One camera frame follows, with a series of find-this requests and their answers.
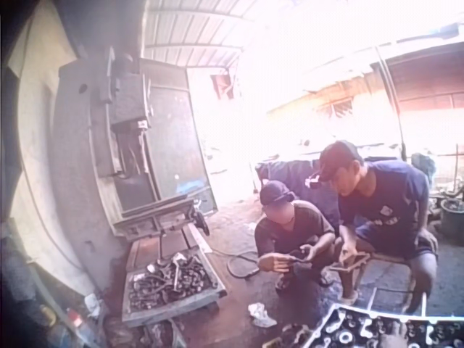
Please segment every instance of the tray of bolts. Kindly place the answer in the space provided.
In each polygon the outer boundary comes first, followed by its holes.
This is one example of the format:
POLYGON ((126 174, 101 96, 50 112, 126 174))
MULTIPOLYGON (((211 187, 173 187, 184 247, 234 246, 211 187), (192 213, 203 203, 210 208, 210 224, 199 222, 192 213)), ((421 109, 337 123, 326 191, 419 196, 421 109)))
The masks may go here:
POLYGON ((304 348, 380 348, 393 322, 407 326, 408 348, 464 348, 464 317, 418 317, 362 310, 334 304, 304 348))
POLYGON ((122 319, 130 327, 153 324, 216 302, 226 294, 203 252, 189 249, 127 273, 122 319))

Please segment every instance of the dark cap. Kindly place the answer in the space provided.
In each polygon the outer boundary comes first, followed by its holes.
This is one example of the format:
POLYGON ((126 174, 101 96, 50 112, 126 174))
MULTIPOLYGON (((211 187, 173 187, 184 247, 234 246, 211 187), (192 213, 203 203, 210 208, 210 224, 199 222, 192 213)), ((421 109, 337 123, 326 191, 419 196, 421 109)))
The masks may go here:
POLYGON ((320 154, 319 181, 329 181, 341 167, 347 167, 352 161, 363 163, 356 146, 345 140, 338 140, 327 146, 320 154))
POLYGON ((268 181, 260 192, 260 201, 263 206, 279 205, 283 202, 291 202, 295 199, 293 192, 280 181, 268 181))

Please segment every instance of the dirty floor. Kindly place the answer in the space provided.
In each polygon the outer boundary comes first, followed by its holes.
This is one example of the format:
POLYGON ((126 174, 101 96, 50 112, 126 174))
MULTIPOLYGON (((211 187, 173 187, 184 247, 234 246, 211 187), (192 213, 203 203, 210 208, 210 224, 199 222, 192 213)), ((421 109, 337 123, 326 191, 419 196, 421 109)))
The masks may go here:
MULTIPOLYGON (((228 174, 230 180, 234 175, 228 174)), ((249 188, 248 197, 233 202, 223 199, 220 211, 209 218, 212 231, 207 242, 213 249, 227 253, 254 250, 253 223, 261 216, 257 195, 249 188)), ((428 315, 464 315, 464 248, 440 240, 439 274, 428 303, 428 315)), ((302 283, 294 292, 280 297, 274 290, 275 275, 259 273, 249 280, 233 278, 226 269, 228 257, 210 254, 210 259, 228 290, 228 296, 217 304, 188 313, 178 319, 190 347, 261 347, 275 338, 287 323, 305 323, 314 327, 336 301, 341 289, 337 281, 329 289, 313 283, 302 283), (277 320, 273 328, 258 328, 252 324, 248 305, 261 302, 270 317, 277 320)), ((253 264, 240 260, 234 270, 247 273, 253 264)), ((357 306, 365 307, 375 286, 406 289, 408 269, 384 262, 371 262, 361 284, 357 306)), ((399 310, 401 295, 378 292, 374 309, 399 310)))

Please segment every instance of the young man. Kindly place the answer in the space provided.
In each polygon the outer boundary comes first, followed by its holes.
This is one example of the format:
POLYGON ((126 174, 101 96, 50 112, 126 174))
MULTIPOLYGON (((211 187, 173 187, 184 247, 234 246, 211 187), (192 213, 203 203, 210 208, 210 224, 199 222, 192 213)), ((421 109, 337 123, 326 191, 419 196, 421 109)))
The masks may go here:
POLYGON ((280 181, 269 181, 261 188, 260 201, 266 216, 254 232, 258 267, 281 273, 275 287, 283 291, 294 279, 296 256, 303 257, 311 264, 311 278, 321 286, 330 286, 321 271, 334 258, 334 229, 316 206, 294 198, 280 181))
MULTIPOLYGON (((349 264, 357 252, 379 252, 410 261, 416 281, 407 313, 430 295, 436 277, 435 237, 426 230, 428 181, 413 166, 399 160, 364 163, 356 147, 347 141, 328 146, 320 156, 319 180, 330 181, 339 194, 340 236, 336 255, 349 264), (358 228, 355 215, 368 222, 358 228)), ((340 273, 341 301, 352 305, 358 293, 352 274, 340 273)))

